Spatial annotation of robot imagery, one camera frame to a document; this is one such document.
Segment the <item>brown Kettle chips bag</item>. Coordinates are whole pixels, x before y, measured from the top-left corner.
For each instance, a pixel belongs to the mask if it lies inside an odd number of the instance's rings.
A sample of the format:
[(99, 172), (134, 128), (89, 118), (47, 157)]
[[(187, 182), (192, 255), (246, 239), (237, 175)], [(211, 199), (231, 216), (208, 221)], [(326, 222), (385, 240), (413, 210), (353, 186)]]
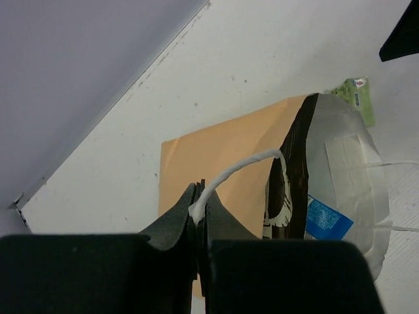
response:
[(306, 141), (318, 95), (302, 103), (272, 163), (266, 184), (263, 239), (302, 239), (308, 212)]

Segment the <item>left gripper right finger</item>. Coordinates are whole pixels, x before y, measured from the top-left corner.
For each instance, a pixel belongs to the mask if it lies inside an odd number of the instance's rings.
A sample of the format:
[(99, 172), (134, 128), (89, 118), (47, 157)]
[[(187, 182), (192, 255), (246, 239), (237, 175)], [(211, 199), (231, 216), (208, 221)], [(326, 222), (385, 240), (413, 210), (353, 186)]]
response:
[(262, 241), (212, 192), (198, 223), (198, 273), (206, 313), (257, 312), (261, 248)]

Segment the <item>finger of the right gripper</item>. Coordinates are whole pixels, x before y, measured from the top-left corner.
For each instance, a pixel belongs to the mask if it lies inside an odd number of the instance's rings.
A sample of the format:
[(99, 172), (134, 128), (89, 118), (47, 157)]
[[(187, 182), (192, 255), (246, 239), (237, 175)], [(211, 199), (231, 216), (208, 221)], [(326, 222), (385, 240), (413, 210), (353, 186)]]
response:
[(417, 54), (419, 50), (419, 2), (412, 0), (379, 51), (381, 61)]

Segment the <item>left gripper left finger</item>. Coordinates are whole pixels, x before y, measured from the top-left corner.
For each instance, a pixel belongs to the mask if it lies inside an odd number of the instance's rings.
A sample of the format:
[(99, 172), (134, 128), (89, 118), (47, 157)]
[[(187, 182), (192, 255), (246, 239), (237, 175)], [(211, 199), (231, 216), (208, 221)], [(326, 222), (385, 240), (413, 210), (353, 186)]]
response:
[(139, 234), (149, 240), (139, 254), (139, 305), (143, 313), (190, 313), (196, 277), (188, 207), (196, 185), (188, 185), (175, 205)]

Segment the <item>green small snack packet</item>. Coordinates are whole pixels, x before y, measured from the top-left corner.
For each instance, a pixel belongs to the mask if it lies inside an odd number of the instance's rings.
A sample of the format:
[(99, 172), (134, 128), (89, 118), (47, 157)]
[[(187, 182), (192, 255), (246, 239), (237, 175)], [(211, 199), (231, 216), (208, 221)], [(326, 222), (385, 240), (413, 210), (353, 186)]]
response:
[(361, 113), (367, 127), (375, 125), (368, 77), (347, 78), (341, 85), (326, 91), (351, 105)]

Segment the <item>light blue snack packet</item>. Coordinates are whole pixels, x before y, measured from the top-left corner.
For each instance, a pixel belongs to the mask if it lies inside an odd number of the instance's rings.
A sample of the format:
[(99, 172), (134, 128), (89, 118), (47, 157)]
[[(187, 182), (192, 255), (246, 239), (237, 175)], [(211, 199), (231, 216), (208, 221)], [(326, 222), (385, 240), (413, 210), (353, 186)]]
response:
[(353, 221), (312, 196), (308, 196), (306, 235), (319, 240), (341, 240)]

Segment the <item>brown paper bag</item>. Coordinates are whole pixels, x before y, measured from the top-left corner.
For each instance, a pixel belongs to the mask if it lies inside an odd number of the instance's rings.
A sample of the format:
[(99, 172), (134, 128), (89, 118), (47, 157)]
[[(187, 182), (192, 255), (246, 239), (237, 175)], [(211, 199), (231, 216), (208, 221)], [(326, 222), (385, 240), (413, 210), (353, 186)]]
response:
[[(337, 96), (317, 95), (306, 141), (308, 196), (354, 222), (342, 240), (361, 251), (377, 278), (393, 230), (386, 163), (358, 110)], [(216, 192), (237, 220), (263, 238), (272, 163), (307, 97), (290, 97), (164, 142), (158, 212), (164, 214), (188, 184), (205, 180), (205, 193)]]

